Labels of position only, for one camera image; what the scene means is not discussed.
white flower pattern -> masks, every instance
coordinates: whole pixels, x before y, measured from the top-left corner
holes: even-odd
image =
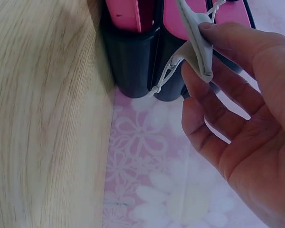
[[[192,158],[175,160],[170,176],[152,172],[153,187],[138,186],[136,194],[145,203],[136,206],[134,214],[150,228],[223,228],[234,200],[226,183],[215,183],[217,174],[213,168],[200,170]]]

white string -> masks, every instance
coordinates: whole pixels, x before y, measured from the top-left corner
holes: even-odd
[[[208,12],[206,13],[207,16],[212,14],[212,16],[211,16],[212,23],[214,23],[215,15],[216,15],[217,11],[219,10],[219,7],[225,3],[226,3],[226,0],[218,0],[217,2],[215,2],[213,4],[213,7],[211,9],[209,9]]]
[[[211,16],[212,23],[214,23],[215,15],[216,15],[217,11],[219,10],[219,7],[225,3],[226,3],[226,0],[218,0],[217,2],[215,2],[213,4],[213,7],[211,9],[209,9],[208,12],[206,13],[207,16],[212,14],[212,16]],[[175,62],[175,60],[173,58],[171,58],[169,60],[169,63],[166,64],[164,70],[162,71],[161,78],[160,78],[158,84],[156,86],[153,86],[153,88],[151,89],[151,91],[148,94],[149,96],[154,96],[155,93],[158,94],[162,90],[162,86],[172,77],[172,75],[176,71],[177,67],[182,62],[182,60],[183,59],[178,59],[177,63],[174,65],[172,65],[171,63]]]

light wooden surface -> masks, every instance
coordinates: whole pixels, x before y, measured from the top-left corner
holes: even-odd
[[[0,0],[0,228],[101,227],[112,83],[100,1]]]

black container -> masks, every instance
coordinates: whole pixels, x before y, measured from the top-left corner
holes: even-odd
[[[120,91],[130,98],[145,96],[151,87],[161,14],[161,4],[157,4],[152,29],[134,33],[113,25],[104,6],[101,31],[113,77]]]

pink surface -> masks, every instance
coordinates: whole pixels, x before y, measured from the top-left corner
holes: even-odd
[[[249,0],[249,5],[258,29],[285,35],[285,1]],[[243,77],[256,84],[246,74]],[[245,116],[222,93],[219,98],[229,109]],[[182,98],[165,103],[149,97],[130,99],[116,91],[103,228],[266,228],[190,146],[181,129],[181,108]],[[192,226],[183,225],[183,219],[175,220],[165,210],[169,208],[166,199],[162,199],[170,199],[173,188],[184,182],[204,189],[203,199],[210,202],[212,216],[202,216]],[[200,195],[199,191],[190,193]]]
[[[196,13],[207,12],[206,0],[186,0],[186,2]],[[188,40],[188,35],[182,24],[176,0],[165,0],[163,24],[172,35],[183,40]]]
[[[217,24],[235,21],[251,27],[243,0],[226,2],[224,5],[220,6],[216,13],[215,21]]]
[[[113,24],[127,31],[141,32],[137,0],[106,0]]]

